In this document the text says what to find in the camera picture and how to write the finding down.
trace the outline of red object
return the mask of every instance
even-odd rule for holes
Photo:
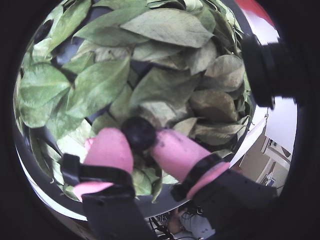
[[[243,10],[255,13],[258,17],[266,20],[270,25],[275,26],[264,8],[255,0],[235,0]]]

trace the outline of bundle of leaves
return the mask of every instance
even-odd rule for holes
[[[81,27],[97,7],[112,11]],[[84,40],[77,53],[56,64],[59,46],[76,37]],[[87,138],[120,128],[132,116],[225,157],[252,114],[242,37],[220,0],[64,0],[27,48],[13,97],[16,125],[21,134],[28,127],[41,170],[76,201],[62,177],[62,154],[83,162]],[[147,70],[138,74],[137,62]],[[49,130],[53,145],[36,134],[38,128]],[[163,184],[177,182],[148,151],[132,154],[137,196],[155,201]]]

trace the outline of pile of leaves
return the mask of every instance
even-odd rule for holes
[[[91,8],[112,11],[81,26]],[[219,0],[64,0],[23,58],[13,97],[16,125],[29,135],[41,170],[76,201],[62,178],[62,154],[83,162],[87,138],[132,116],[224,157],[252,114],[242,37],[233,12]],[[59,46],[76,38],[84,40],[77,53],[57,64]],[[133,63],[147,71],[138,74]],[[37,134],[42,127],[53,144]],[[177,182],[148,151],[132,154],[137,196],[155,201],[163,184]]]

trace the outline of black clamp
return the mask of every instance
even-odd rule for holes
[[[110,166],[80,164],[80,158],[65,153],[62,157],[61,172],[64,182],[75,186],[83,182],[106,182],[115,186],[132,187],[132,177],[125,170]]]
[[[202,158],[193,166],[191,171],[180,185],[175,185],[171,190],[171,195],[176,202],[180,202],[187,197],[190,189],[199,181],[199,179],[213,166],[223,162],[223,158],[216,154],[211,154]]]

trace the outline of black ball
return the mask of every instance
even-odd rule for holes
[[[146,119],[134,116],[126,120],[121,131],[124,133],[131,148],[144,151],[156,141],[156,129]]]

